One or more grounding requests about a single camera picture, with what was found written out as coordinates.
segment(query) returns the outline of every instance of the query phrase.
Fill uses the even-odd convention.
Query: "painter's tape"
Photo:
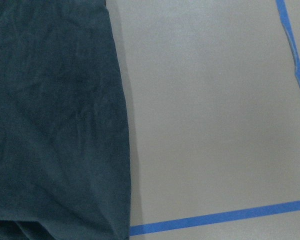
[[[300,201],[132,226],[130,236],[300,211]]]
[[[291,48],[293,60],[294,60],[294,66],[295,66],[295,69],[294,69],[295,77],[296,77],[296,79],[299,83],[299,87],[300,87],[300,58],[299,58],[294,34],[292,31],[292,27],[290,24],[286,4],[285,4],[284,0],[276,0],[276,5],[277,5],[278,11],[279,11],[282,26],[284,28],[285,34],[286,34],[289,44],[290,44],[290,48]]]
[[[290,24],[288,11],[284,0],[276,0],[280,19],[288,38],[290,48],[293,55],[295,65],[295,77],[300,87],[300,58],[297,51],[294,34]],[[287,203],[280,203],[275,205],[261,206],[255,208],[248,208],[236,211],[228,211],[222,213],[215,213],[210,215],[202,215],[195,217],[188,217],[177,220],[162,221],[156,223],[149,223],[144,225],[137,225],[130,227],[130,236],[144,235],[150,233],[157,233],[175,229],[183,229],[197,226],[204,226],[210,224],[231,222],[237,220],[251,219],[257,217],[264,217],[276,214],[284,214],[300,211],[300,201],[292,201]]]

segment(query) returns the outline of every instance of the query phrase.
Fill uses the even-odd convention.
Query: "vertical blue tape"
[[[297,50],[297,45],[296,45],[296,41],[294,38],[294,34],[292,31],[292,27],[290,24],[290,20],[289,20],[289,15],[288,15],[288,11],[286,8],[286,4],[284,0],[276,0],[276,5],[278,8],[278,12],[280,15],[280,20],[282,23],[282,26],[284,28],[285,34],[288,38],[289,44],[290,44],[290,48],[292,51],[292,55],[293,55],[293,60],[294,60],[294,66],[295,66],[295,77],[299,83],[299,88],[300,88],[300,58],[299,58],[299,54],[298,54],[298,50]]]
[[[290,24],[288,11],[284,0],[276,0],[276,4],[282,26],[290,44],[295,65],[295,77],[300,88],[300,58]],[[290,213],[294,211],[300,211],[300,201],[132,226],[130,227],[130,236],[264,217],[276,214]]]

